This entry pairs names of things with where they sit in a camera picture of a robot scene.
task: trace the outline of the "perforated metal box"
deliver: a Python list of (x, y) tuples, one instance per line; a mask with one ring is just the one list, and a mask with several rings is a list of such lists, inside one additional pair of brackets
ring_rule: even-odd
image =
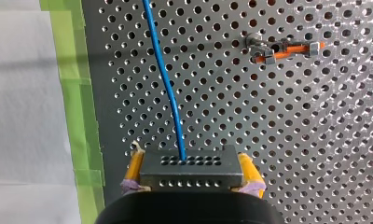
[(188, 151), (180, 161), (177, 150), (148, 150), (140, 183), (154, 191), (229, 191), (242, 185), (242, 168), (234, 146), (218, 151)]
[[(175, 149), (173, 119), (142, 3), (82, 2), (111, 203), (131, 141)], [(229, 144), (254, 157), (288, 223), (373, 223), (373, 0), (151, 5), (188, 150)], [(326, 47), (252, 64), (249, 33)]]

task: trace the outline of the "orange clip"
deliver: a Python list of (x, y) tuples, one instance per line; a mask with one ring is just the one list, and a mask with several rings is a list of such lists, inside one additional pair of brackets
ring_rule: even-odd
[[(321, 42), (320, 43), (320, 49), (325, 48), (325, 43)], [(290, 57), (294, 53), (303, 53), (309, 51), (309, 46), (289, 46), (286, 49), (286, 52), (277, 52), (274, 53), (274, 58), (275, 59), (284, 59)], [(264, 63), (265, 62), (265, 57), (259, 56), (256, 58), (256, 63)]]

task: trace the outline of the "metal bracket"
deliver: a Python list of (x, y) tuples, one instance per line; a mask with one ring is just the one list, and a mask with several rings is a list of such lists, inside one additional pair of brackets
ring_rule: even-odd
[(256, 59), (256, 57), (263, 56), (265, 58), (266, 64), (276, 63), (276, 59), (274, 58), (275, 51), (269, 46), (269, 42), (263, 41), (261, 39), (258, 39), (259, 37), (256, 37), (258, 36), (254, 36), (254, 34), (249, 34), (246, 37), (245, 41), (246, 47), (250, 51), (250, 55), (253, 56), (253, 62)]
[(317, 56), (320, 49), (319, 42), (294, 41), (291, 38), (282, 38), (280, 41), (269, 42), (262, 40), (260, 35), (249, 34), (245, 38), (245, 45), (253, 56), (253, 63), (256, 63), (257, 57), (264, 57), (265, 64), (276, 63), (274, 54), (277, 52), (287, 52), (289, 46), (309, 46), (309, 50), (302, 52), (308, 57)]

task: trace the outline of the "wire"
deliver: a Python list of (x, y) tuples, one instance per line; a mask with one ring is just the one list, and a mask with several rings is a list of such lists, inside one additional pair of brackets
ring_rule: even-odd
[(178, 115), (178, 103), (175, 100), (172, 85), (170, 84), (169, 76), (167, 75), (166, 68), (164, 66), (163, 58), (160, 51), (158, 35), (154, 23), (154, 17), (152, 15), (151, 7), (149, 6), (149, 0), (143, 0), (143, 5), (146, 14), (146, 20), (148, 22), (149, 30), (151, 31), (152, 46), (155, 51), (155, 57), (158, 61), (159, 71), (163, 79), (164, 86), (166, 88), (167, 95), (169, 96), (170, 106), (172, 107), (175, 134), (178, 142), (178, 153), (180, 160), (184, 161), (187, 158), (186, 148), (183, 140), (183, 129), (181, 127), (180, 116)]

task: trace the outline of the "small metal box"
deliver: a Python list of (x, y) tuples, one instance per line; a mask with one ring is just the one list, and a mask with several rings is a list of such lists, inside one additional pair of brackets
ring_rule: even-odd
[(141, 184), (161, 191), (227, 191), (242, 183), (242, 168), (234, 146), (220, 151), (148, 150), (140, 171)]

